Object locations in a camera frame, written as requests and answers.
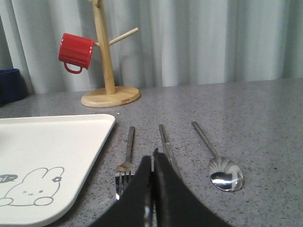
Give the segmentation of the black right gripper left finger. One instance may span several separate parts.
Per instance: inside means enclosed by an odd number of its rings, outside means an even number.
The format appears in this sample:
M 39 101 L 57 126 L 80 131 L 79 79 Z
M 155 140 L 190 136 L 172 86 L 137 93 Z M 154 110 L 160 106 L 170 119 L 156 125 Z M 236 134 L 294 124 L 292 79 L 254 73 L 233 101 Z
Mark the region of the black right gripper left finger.
M 152 162 L 144 156 L 126 190 L 92 227 L 150 227 L 152 225 Z

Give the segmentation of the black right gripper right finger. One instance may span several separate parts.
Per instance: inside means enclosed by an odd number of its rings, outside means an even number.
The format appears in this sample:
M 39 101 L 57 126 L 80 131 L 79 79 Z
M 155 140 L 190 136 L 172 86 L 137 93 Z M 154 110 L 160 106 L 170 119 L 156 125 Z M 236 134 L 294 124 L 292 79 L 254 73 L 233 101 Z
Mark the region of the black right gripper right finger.
M 186 187 L 165 154 L 154 156 L 154 190 L 159 227 L 229 227 Z

